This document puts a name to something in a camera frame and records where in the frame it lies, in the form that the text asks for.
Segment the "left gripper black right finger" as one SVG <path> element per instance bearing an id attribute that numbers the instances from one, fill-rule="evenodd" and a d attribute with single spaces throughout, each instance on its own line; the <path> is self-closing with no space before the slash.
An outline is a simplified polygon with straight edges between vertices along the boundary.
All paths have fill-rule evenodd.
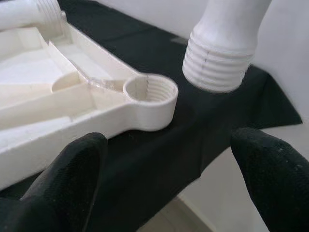
<path id="1" fill-rule="evenodd" d="M 309 230 L 309 162 L 289 143 L 253 128 L 231 135 L 249 196 L 271 232 Z"/>

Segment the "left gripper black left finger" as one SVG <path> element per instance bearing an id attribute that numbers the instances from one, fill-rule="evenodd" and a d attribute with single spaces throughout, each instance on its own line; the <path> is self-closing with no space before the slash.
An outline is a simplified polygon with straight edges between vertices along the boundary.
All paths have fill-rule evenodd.
<path id="1" fill-rule="evenodd" d="M 108 140 L 69 143 L 19 200 L 0 200 L 2 232 L 84 232 L 98 192 Z"/>

